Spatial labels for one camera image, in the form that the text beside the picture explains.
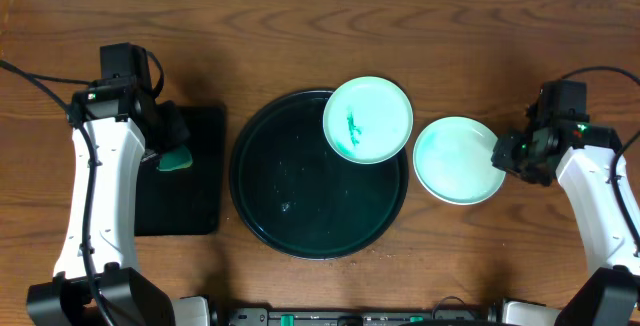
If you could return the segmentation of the green scouring sponge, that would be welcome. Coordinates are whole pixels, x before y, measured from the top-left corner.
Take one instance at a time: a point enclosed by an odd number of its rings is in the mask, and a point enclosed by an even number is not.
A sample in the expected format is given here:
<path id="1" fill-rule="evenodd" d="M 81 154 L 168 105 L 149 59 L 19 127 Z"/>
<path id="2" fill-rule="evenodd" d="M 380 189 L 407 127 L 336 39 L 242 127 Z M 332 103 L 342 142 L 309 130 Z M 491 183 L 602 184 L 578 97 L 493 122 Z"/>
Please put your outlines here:
<path id="1" fill-rule="evenodd" d="M 172 172 L 191 167 L 193 158 L 187 146 L 181 145 L 161 156 L 157 170 L 160 172 Z"/>

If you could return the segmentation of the mint green plate front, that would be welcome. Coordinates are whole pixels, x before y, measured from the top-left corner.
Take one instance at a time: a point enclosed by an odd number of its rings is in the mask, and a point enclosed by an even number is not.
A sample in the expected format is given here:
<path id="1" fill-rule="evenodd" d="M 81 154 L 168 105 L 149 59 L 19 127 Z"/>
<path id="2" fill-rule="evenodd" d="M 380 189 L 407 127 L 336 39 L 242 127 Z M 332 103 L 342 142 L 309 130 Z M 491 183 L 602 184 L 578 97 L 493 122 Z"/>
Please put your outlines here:
<path id="1" fill-rule="evenodd" d="M 434 197 L 454 205 L 473 205 L 491 198 L 506 173 L 491 161 L 497 136 L 466 117 L 438 119 L 419 134 L 413 165 L 421 185 Z"/>

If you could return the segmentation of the mint green plate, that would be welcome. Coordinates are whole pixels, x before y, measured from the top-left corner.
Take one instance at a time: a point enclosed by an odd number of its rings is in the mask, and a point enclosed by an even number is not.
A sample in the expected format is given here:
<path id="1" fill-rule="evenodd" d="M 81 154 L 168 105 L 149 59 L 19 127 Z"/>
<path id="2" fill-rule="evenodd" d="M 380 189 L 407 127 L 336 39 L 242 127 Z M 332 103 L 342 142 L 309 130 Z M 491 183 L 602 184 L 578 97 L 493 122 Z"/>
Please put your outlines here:
<path id="1" fill-rule="evenodd" d="M 413 165 L 421 185 L 434 197 L 454 205 L 473 205 L 491 198 L 506 173 L 491 161 L 497 136 L 466 117 L 438 119 L 419 134 Z"/>
<path id="2" fill-rule="evenodd" d="M 413 110 L 394 82 L 362 76 L 339 86 L 329 97 L 322 116 L 329 146 L 357 164 L 377 164 L 395 156 L 413 128 Z"/>

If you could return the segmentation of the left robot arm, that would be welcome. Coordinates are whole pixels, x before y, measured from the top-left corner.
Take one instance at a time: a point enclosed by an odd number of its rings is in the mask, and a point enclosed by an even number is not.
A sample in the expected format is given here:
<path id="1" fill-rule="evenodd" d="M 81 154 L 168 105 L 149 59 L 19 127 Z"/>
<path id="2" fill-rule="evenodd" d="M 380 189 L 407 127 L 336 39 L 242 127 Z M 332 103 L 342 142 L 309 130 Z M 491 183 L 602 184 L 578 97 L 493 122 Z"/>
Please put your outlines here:
<path id="1" fill-rule="evenodd" d="M 151 86 L 135 76 L 102 79 L 74 94 L 71 213 L 50 282 L 28 290 L 37 325 L 209 325 L 203 296 L 172 300 L 139 271 L 136 183 L 160 118 Z"/>

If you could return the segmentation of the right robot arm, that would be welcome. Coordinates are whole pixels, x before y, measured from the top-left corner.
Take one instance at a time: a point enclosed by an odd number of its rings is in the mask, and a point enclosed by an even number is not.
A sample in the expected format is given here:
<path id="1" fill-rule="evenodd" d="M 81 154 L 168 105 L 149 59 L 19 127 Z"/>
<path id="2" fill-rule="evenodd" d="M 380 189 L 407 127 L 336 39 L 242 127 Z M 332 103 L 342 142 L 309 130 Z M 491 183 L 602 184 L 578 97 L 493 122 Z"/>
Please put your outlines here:
<path id="1" fill-rule="evenodd" d="M 626 325 L 639 307 L 639 207 L 611 128 L 570 122 L 500 137 L 492 162 L 529 183 L 558 182 L 570 201 L 590 273 L 560 310 L 503 303 L 505 325 Z"/>

